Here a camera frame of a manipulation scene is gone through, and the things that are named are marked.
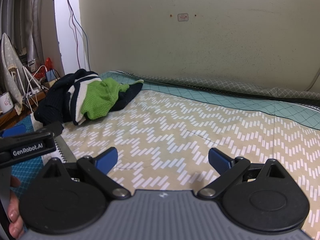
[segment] metal bolt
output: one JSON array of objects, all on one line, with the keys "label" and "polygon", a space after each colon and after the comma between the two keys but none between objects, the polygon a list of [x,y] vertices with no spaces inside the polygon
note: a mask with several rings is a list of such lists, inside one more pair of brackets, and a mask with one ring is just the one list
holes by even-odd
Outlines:
[{"label": "metal bolt", "polygon": [[125,197],[129,194],[129,191],[125,188],[115,188],[112,193],[116,197]]},{"label": "metal bolt", "polygon": [[216,191],[212,188],[203,188],[199,191],[200,195],[204,196],[204,197],[212,197],[214,196],[214,194],[216,193]]}]

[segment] bed sheet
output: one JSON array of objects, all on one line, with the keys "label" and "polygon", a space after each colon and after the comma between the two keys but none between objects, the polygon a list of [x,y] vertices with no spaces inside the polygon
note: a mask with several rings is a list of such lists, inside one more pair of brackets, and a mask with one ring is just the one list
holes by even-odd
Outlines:
[{"label": "bed sheet", "polygon": [[[101,76],[135,81],[116,72]],[[300,105],[145,82],[124,110],[78,127],[67,123],[62,136],[77,158],[115,146],[119,160],[108,175],[132,193],[137,188],[197,191],[218,177],[207,159],[211,147],[252,162],[276,158],[308,196],[311,209],[303,229],[319,239],[319,122],[318,111]],[[25,187],[40,160],[14,168],[26,178]],[[31,173],[22,174],[25,167]]]}]

